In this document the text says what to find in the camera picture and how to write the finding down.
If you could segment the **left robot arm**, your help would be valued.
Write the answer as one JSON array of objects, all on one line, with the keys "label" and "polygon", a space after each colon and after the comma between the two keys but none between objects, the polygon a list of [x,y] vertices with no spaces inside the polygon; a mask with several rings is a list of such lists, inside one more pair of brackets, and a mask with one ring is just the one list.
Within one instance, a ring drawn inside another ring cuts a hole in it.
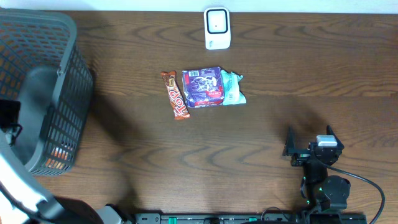
[{"label": "left robot arm", "polygon": [[21,103],[1,100],[1,205],[22,223],[135,223],[114,205],[94,210],[81,200],[56,197],[27,171],[11,149],[22,132]]}]

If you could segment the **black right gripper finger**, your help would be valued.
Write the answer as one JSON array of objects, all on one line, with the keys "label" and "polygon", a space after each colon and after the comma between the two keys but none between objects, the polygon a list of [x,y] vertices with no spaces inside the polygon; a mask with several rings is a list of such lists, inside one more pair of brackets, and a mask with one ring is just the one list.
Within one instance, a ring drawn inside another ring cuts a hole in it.
[{"label": "black right gripper finger", "polygon": [[345,148],[344,145],[343,145],[343,143],[338,139],[338,137],[336,136],[335,132],[332,130],[332,127],[331,127],[330,125],[327,125],[327,126],[326,126],[326,134],[327,134],[327,135],[332,135],[332,136],[335,138],[335,140],[336,140],[336,147],[337,147],[339,150],[343,150],[343,149]]},{"label": "black right gripper finger", "polygon": [[294,131],[291,126],[288,128],[287,139],[285,142],[283,156],[292,156],[295,152],[295,139],[294,139]]}]

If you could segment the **purple snack packet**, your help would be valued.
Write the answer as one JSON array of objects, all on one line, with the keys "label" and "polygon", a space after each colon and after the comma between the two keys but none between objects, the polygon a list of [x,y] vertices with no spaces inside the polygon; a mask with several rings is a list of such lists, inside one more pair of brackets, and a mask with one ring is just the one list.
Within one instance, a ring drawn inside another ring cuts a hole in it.
[{"label": "purple snack packet", "polygon": [[185,102],[189,108],[221,105],[224,88],[220,67],[182,71]]}]

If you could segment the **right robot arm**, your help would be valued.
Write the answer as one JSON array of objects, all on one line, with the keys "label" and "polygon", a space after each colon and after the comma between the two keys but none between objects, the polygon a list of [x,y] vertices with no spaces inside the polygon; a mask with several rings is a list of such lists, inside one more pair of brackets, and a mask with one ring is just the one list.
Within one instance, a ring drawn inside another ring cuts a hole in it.
[{"label": "right robot arm", "polygon": [[294,131],[288,129],[283,155],[291,158],[291,166],[303,168],[300,193],[307,199],[308,208],[300,212],[302,223],[342,222],[341,212],[347,208],[351,184],[338,175],[329,175],[328,168],[339,159],[344,148],[331,126],[306,149],[295,146]]}]

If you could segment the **teal white snack packet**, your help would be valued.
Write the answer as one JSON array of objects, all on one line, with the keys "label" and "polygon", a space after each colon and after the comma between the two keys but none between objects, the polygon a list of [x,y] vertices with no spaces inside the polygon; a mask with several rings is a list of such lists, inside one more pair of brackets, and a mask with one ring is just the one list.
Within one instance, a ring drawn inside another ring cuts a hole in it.
[{"label": "teal white snack packet", "polygon": [[246,104],[246,97],[241,93],[239,82],[244,78],[234,72],[228,73],[226,70],[221,71],[224,100],[223,106]]}]

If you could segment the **orange chocolate bar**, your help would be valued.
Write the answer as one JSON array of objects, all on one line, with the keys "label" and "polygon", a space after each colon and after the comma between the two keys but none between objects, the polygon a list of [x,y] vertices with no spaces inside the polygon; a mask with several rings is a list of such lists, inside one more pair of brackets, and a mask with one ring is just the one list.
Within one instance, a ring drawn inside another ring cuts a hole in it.
[{"label": "orange chocolate bar", "polygon": [[165,83],[175,119],[181,120],[190,118],[190,113],[188,112],[181,91],[177,85],[176,71],[162,72],[161,77]]}]

